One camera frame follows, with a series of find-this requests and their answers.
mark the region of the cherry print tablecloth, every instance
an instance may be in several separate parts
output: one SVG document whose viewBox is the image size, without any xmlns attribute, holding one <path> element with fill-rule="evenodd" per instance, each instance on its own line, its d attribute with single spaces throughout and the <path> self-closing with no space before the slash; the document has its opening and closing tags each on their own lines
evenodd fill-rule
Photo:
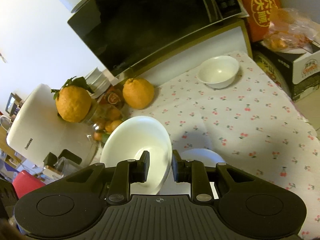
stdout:
<svg viewBox="0 0 320 240">
<path fill-rule="evenodd" d="M 300 237 L 320 236 L 320 143 L 287 95 L 244 53 L 235 82 L 215 90 L 198 67 L 166 82 L 148 115 L 167 129 L 173 149 L 207 148 L 229 164 L 299 195 L 308 209 Z"/>
</svg>

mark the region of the red package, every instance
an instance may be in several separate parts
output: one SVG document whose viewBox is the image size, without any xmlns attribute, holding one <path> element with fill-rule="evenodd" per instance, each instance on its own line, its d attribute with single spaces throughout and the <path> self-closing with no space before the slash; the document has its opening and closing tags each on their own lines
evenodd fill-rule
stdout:
<svg viewBox="0 0 320 240">
<path fill-rule="evenodd" d="M 273 8 L 281 8 L 280 0 L 242 0 L 245 9 L 249 13 L 247 29 L 252 42 L 260 41 L 268 32 Z"/>
</svg>

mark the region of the plastic bag of fruit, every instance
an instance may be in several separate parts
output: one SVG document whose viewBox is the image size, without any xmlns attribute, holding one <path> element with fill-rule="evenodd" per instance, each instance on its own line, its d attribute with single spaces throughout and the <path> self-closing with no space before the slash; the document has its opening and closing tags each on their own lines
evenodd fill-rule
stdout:
<svg viewBox="0 0 320 240">
<path fill-rule="evenodd" d="M 296 48 L 311 50 L 310 43 L 319 33 L 319 25 L 293 8 L 273 9 L 264 45 L 273 51 Z"/>
</svg>

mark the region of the tiled floor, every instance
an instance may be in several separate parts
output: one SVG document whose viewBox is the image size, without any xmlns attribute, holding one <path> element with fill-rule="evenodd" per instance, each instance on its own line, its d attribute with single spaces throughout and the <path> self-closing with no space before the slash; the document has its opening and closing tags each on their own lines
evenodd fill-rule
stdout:
<svg viewBox="0 0 320 240">
<path fill-rule="evenodd" d="M 296 108 L 307 118 L 316 129 L 320 138 L 320 90 L 295 103 Z"/>
</svg>

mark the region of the black microwave door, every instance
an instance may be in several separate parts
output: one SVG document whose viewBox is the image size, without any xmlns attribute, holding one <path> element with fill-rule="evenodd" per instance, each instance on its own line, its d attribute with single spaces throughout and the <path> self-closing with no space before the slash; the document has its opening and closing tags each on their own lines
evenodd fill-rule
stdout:
<svg viewBox="0 0 320 240">
<path fill-rule="evenodd" d="M 204 0 L 89 0 L 68 23 L 118 75 L 215 19 Z"/>
</svg>

